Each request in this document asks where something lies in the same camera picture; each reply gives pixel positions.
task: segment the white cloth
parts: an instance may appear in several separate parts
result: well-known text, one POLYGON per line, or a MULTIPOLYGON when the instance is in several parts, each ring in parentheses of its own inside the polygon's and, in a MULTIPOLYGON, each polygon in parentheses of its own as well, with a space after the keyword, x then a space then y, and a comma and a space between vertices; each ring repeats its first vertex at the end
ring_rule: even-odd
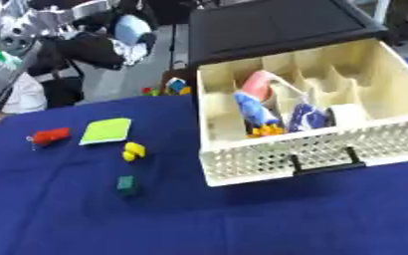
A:
POLYGON ((14 84, 11 97, 4 106, 5 114, 24 114, 45 110, 47 100, 43 86, 27 73, 14 84))
POLYGON ((147 55, 148 50, 145 44, 136 44, 133 47, 125 45, 118 40, 111 40, 114 46, 114 51, 125 58, 123 63, 126 66, 132 67, 142 61, 147 55))
POLYGON ((127 46, 134 46, 143 34, 151 33, 145 21, 133 15, 122 16, 115 25, 115 38, 127 46))

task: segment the red toy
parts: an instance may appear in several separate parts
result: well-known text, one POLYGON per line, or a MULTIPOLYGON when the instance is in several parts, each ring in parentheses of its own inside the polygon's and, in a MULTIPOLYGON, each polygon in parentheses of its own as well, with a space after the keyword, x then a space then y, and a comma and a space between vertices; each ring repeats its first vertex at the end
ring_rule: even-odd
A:
POLYGON ((151 88, 142 88, 142 94, 144 96, 151 95, 151 88))
POLYGON ((46 131, 37 131, 31 137, 28 137, 28 141, 31 141, 35 145, 46 146, 54 141, 66 139, 68 137, 70 137, 70 129, 68 127, 63 127, 46 131))

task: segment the drawer compartment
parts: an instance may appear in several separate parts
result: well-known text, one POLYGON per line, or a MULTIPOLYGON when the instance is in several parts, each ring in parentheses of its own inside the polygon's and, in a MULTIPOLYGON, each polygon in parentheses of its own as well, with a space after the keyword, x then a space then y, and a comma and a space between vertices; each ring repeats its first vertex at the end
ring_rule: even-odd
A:
MULTIPOLYGON (((408 64, 378 40, 204 65, 197 72, 200 157, 211 186, 293 176, 292 155, 302 171, 349 163, 346 147, 367 165, 408 160, 408 64), (321 109, 361 105, 368 121, 247 138, 233 93, 259 70, 284 78, 321 109)), ((281 87, 275 94, 286 120, 299 97, 281 87)))

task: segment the yellow object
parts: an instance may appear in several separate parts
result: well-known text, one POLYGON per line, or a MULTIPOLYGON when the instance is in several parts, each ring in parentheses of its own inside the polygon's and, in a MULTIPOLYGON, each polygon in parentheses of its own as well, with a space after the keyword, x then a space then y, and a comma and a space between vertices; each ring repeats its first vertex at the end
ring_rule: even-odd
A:
POLYGON ((122 156, 123 156, 123 159, 125 159, 125 161, 128 161, 128 162, 132 162, 136 159, 136 155, 128 151, 124 151, 122 153, 122 156))
POLYGON ((254 127, 253 129, 252 129, 252 135, 260 135, 261 133, 260 133, 260 129, 259 128, 256 128, 256 127, 254 127))
POLYGON ((179 92, 179 95, 184 96, 184 95, 188 95, 190 93, 191 93, 191 88, 190 87, 185 87, 179 92))
POLYGON ((277 125, 263 125, 260 128, 252 128, 252 134, 249 134, 249 138, 258 138, 262 136, 270 136, 270 135, 277 135, 277 134, 284 134, 285 129, 282 127, 278 127, 277 125))
POLYGON ((135 142, 128 142, 125 145, 125 151, 134 153, 140 157, 145 157, 145 147, 135 142))

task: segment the green block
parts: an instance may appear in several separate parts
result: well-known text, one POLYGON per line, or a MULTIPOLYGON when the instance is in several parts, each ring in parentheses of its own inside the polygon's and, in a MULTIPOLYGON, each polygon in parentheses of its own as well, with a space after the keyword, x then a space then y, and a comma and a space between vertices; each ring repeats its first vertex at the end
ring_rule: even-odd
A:
POLYGON ((134 176, 121 176, 118 178, 117 190, 122 195, 135 195, 137 193, 137 183, 134 176))

